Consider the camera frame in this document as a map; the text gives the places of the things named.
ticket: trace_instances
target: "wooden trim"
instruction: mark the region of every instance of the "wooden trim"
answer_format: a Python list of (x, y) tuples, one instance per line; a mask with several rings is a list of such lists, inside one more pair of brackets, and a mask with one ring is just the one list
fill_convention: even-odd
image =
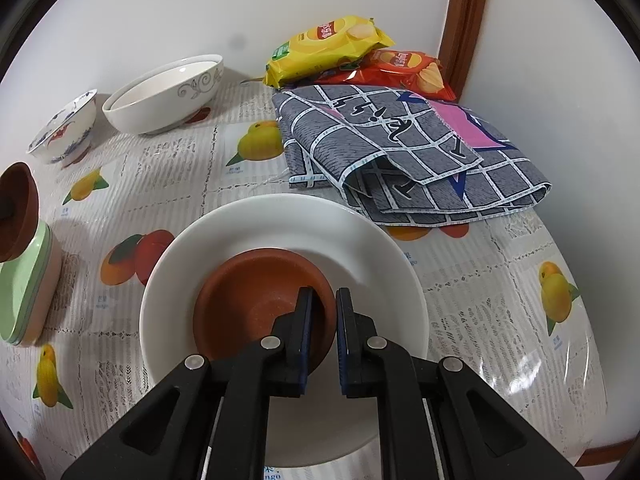
[(625, 440), (619, 444), (613, 444), (612, 446), (594, 447), (588, 449), (578, 459), (575, 464), (576, 467), (585, 467), (590, 465), (608, 464), (610, 462), (617, 462), (621, 460), (623, 456), (631, 449), (634, 440)]
[(444, 79), (460, 97), (474, 56), (486, 0), (449, 0), (438, 57)]

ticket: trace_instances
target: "blue and white porcelain bowl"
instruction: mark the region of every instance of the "blue and white porcelain bowl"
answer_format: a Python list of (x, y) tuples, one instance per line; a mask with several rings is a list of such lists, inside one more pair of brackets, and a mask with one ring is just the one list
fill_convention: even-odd
[(62, 162), (68, 166), (91, 146), (95, 121), (95, 95), (89, 90), (66, 104), (31, 141), (27, 153), (45, 164)]

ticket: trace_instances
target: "white ceramic bowl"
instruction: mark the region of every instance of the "white ceramic bowl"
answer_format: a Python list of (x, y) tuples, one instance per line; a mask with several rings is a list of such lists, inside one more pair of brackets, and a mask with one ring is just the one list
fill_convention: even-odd
[(207, 54), (162, 65), (113, 93), (102, 111), (128, 134), (156, 134), (171, 129), (199, 110), (218, 91), (222, 56)]
[[(204, 215), (162, 254), (142, 298), (140, 343), (152, 383), (196, 353), (193, 305), (206, 277), (251, 249), (301, 254), (332, 288), (351, 289), (354, 310), (378, 333), (426, 357), (429, 326), (422, 288), (407, 258), (379, 227), (337, 203), (298, 194), (239, 200)], [(304, 466), (352, 452), (378, 434), (374, 399), (340, 394), (334, 346), (300, 399), (271, 399), (266, 464)]]
[(27, 153), (46, 164), (67, 166), (78, 159), (91, 146), (97, 92), (89, 90), (66, 104), (31, 141)]

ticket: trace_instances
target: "pink patch on cloth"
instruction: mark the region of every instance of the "pink patch on cloth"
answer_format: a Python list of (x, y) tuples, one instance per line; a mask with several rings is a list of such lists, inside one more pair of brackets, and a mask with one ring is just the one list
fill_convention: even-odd
[(53, 140), (59, 139), (60, 137), (62, 137), (65, 132), (66, 129), (69, 127), (69, 124), (65, 124), (64, 126), (62, 126), (61, 128), (59, 128), (52, 136), (51, 138), (47, 141), (47, 146), (49, 146), (51, 144), (51, 142)]
[(429, 101), (438, 115), (451, 129), (472, 148), (503, 148), (504, 144), (495, 142), (484, 131), (467, 119), (465, 111), (456, 105), (447, 105)]
[(327, 112), (328, 114), (331, 114), (334, 117), (337, 117), (338, 119), (344, 120), (344, 115), (342, 115), (338, 110), (334, 110), (333, 108), (329, 108), (328, 106), (324, 105), (318, 105), (318, 108), (320, 108), (322, 111)]

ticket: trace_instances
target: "fruit illustration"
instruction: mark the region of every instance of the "fruit illustration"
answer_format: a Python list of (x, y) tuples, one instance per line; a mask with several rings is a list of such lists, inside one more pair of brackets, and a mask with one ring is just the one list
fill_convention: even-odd
[(91, 151), (91, 146), (88, 146), (86, 150), (84, 150), (84, 152), (82, 152), (80, 154), (80, 156), (78, 158), (76, 158), (76, 160), (74, 160), (72, 162), (72, 164), (77, 164), (78, 162), (80, 162), (81, 160), (83, 160), (86, 157), (86, 154), (89, 153)]
[(249, 126), (238, 141), (238, 152), (226, 164), (232, 166), (243, 160), (269, 160), (282, 154), (282, 136), (276, 121), (258, 121)]
[(131, 235), (104, 257), (100, 281), (105, 285), (120, 285), (135, 274), (140, 283), (146, 285), (160, 256), (173, 241), (174, 236), (164, 229)]
[(555, 263), (543, 262), (542, 265), (540, 265), (540, 269), (538, 270), (538, 279), (540, 280), (540, 285), (542, 285), (542, 281), (547, 276), (552, 274), (560, 274), (564, 276), (564, 274), (562, 274), (562, 270), (560, 270), (560, 267), (558, 267)]
[(411, 242), (426, 236), (431, 231), (430, 227), (414, 227), (414, 226), (387, 226), (388, 232), (392, 238), (401, 242)]
[(93, 170), (73, 184), (62, 205), (65, 205), (69, 200), (80, 202), (87, 198), (94, 189), (104, 189), (106, 187), (109, 187), (109, 184), (100, 175), (100, 168)]
[(149, 276), (151, 276), (151, 271), (154, 270), (160, 256), (173, 241), (174, 236), (169, 231), (160, 229), (143, 236), (138, 242), (134, 262), (136, 275), (140, 283), (146, 285)]
[(540, 300), (546, 314), (546, 328), (551, 335), (556, 323), (562, 323), (571, 313), (573, 300), (580, 292), (567, 281), (562, 270), (553, 262), (543, 262), (538, 269)]
[(31, 443), (25, 437), (22, 436), (20, 431), (16, 433), (16, 439), (18, 441), (18, 444), (20, 444), (20, 447), (24, 451), (24, 454), (27, 456), (29, 460), (31, 460), (31, 463), (35, 466), (35, 468), (38, 470), (40, 475), (44, 478), (45, 477), (44, 470), (40, 465), (38, 456), (36, 455), (36, 452), (33, 450)]
[[(439, 229), (451, 238), (462, 238), (469, 232), (469, 224), (445, 225)], [(411, 242), (429, 234), (431, 227), (387, 226), (386, 231), (396, 240)]]
[(130, 256), (142, 235), (131, 235), (116, 245), (106, 255), (100, 266), (100, 281), (105, 285), (119, 285), (136, 272), (135, 261)]
[(451, 238), (462, 238), (469, 232), (469, 224), (443, 225), (440, 230)]
[(36, 368), (36, 386), (33, 389), (33, 398), (40, 398), (45, 406), (53, 408), (58, 402), (63, 406), (73, 409), (71, 400), (58, 382), (56, 371), (56, 353), (53, 346), (46, 344), (40, 352), (40, 361)]

